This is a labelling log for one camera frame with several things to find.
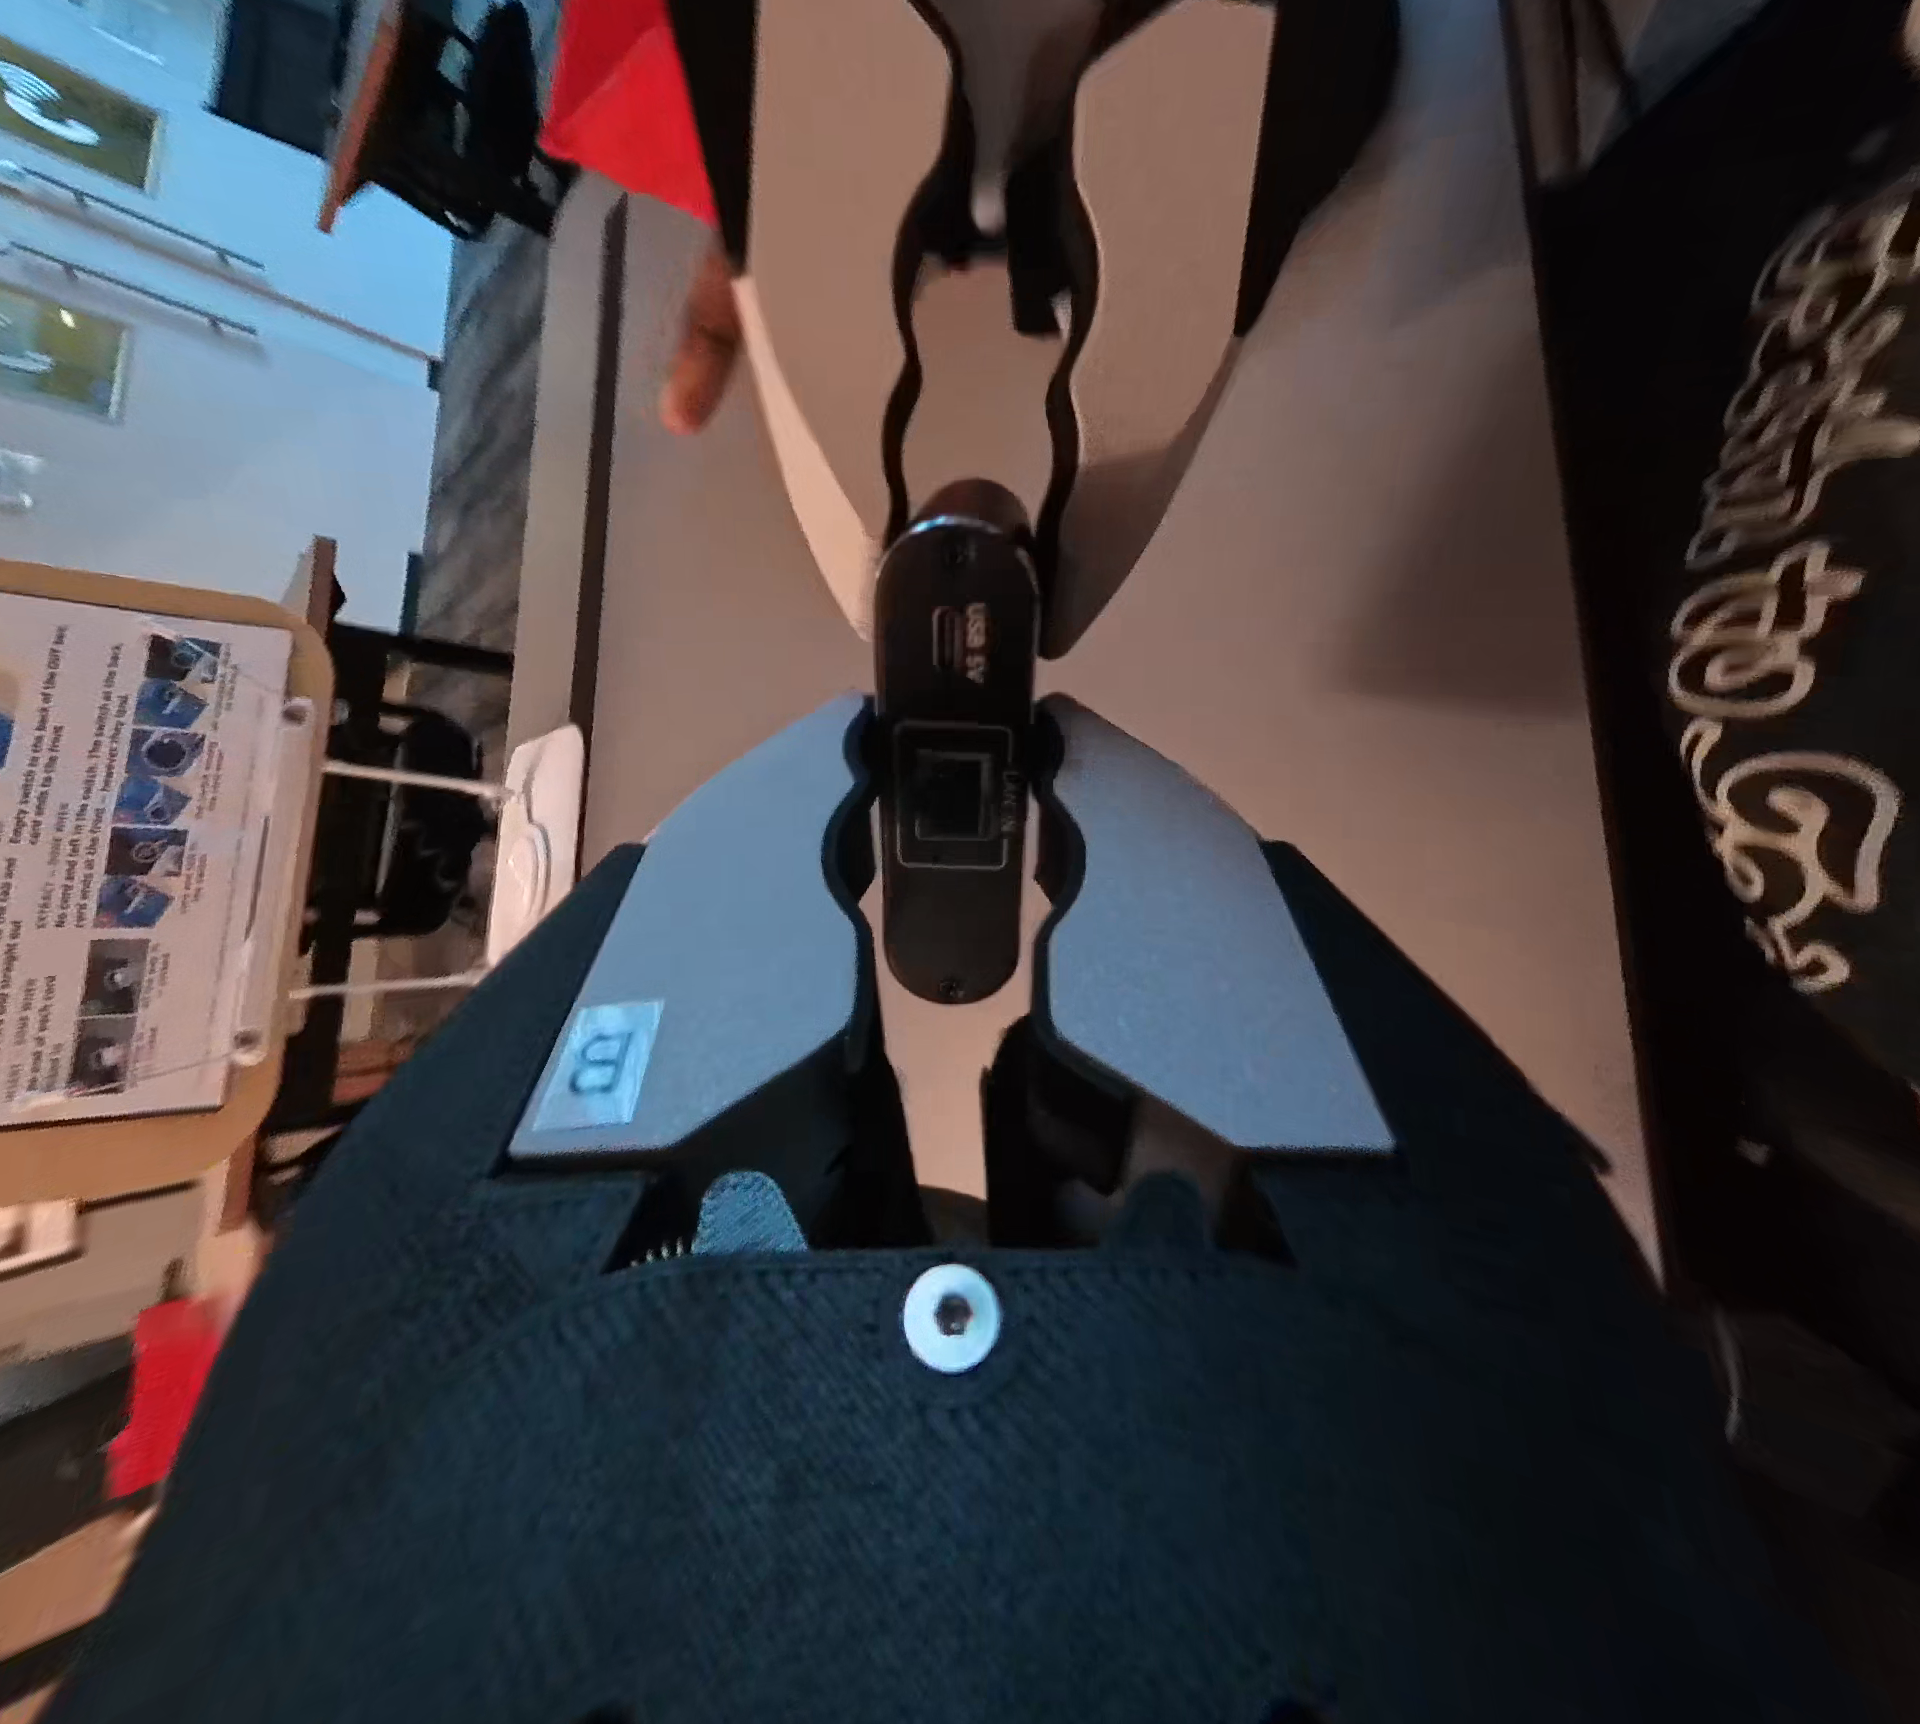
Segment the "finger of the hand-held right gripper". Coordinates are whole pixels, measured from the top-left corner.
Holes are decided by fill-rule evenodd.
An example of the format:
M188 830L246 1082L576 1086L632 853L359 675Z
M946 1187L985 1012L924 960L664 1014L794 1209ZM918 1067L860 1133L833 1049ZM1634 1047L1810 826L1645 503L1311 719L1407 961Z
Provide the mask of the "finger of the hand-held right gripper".
M948 138L948 43L911 0L758 0L735 300L780 479L835 603L874 639L908 510L923 368L917 208Z
M1172 0L1077 83L1068 173L1093 279L1071 326L1045 656L1068 656L1128 581L1237 368L1276 26L1255 2Z

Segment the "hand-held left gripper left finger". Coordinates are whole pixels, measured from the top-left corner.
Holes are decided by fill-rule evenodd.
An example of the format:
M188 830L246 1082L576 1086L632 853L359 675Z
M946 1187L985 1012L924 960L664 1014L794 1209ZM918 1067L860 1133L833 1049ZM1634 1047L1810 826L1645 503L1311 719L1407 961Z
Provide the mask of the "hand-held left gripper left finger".
M711 775L641 847L507 1157L840 1173L876 1038L871 703Z

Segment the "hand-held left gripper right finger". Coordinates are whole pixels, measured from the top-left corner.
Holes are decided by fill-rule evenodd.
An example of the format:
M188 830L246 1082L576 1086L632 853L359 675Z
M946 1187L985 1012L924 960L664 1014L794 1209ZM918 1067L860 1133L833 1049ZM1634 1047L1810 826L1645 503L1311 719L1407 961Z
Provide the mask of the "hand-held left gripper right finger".
M1389 1157L1396 1141L1259 831L1210 785L1068 693L1041 714L1056 873L1034 1027L1093 1082L1232 1152Z

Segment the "black ethernet adapter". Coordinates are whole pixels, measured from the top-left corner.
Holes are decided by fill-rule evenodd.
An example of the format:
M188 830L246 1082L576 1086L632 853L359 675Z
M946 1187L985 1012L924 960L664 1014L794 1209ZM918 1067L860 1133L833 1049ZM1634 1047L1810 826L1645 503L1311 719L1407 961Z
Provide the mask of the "black ethernet adapter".
M940 487L879 562L881 941L927 1001L983 1001L1021 961L1043 629L1034 530L996 481Z

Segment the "person's right hand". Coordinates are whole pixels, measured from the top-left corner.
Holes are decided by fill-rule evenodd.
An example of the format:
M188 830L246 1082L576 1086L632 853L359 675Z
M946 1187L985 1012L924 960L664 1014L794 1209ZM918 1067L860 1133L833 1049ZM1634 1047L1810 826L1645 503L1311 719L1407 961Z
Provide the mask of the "person's right hand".
M714 242L692 274L658 416L678 437L703 431L722 405L742 352L742 314L729 251Z

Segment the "black office chair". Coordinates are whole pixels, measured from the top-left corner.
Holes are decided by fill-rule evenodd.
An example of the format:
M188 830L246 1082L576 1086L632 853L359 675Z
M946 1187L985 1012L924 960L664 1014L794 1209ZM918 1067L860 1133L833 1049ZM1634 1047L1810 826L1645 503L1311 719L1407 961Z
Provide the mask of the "black office chair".
M496 223L555 229L564 169L542 150L539 55L525 0L495 2L450 87L441 209L446 227L477 242Z

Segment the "wooden office desk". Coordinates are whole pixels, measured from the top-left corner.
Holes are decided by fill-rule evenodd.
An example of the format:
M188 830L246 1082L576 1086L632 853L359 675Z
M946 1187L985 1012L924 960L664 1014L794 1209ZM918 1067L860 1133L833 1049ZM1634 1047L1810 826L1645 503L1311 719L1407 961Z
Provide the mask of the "wooden office desk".
M349 203L380 188L421 214L422 18L416 0L349 0L316 227L335 234Z

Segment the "person's dark printed shirt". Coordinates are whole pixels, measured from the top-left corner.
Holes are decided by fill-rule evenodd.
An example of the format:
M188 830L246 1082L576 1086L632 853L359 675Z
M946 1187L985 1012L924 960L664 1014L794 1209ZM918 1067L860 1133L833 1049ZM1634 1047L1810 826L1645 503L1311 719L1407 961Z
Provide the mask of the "person's dark printed shirt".
M1696 87L1536 223L1660 1242L1916 1720L1916 89Z

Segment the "instruction board with white stand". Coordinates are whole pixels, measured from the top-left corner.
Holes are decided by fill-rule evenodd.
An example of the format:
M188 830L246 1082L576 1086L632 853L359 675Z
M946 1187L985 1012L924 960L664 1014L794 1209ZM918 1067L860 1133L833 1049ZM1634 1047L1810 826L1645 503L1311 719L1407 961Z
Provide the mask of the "instruction board with white stand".
M5 562L5 1220L187 1183L268 1126L336 1126L351 1001L463 993L576 878L576 721L431 769L394 662L490 649L341 620L335 544L286 602ZM453 817L492 843L477 964L353 978Z

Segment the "yellow phone sign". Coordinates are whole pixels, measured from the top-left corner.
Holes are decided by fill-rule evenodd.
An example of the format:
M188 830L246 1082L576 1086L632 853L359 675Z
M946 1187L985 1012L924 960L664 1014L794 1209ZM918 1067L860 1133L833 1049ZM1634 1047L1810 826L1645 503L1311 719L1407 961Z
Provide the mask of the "yellow phone sign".
M123 89L3 37L3 136L141 194L155 190L162 114Z

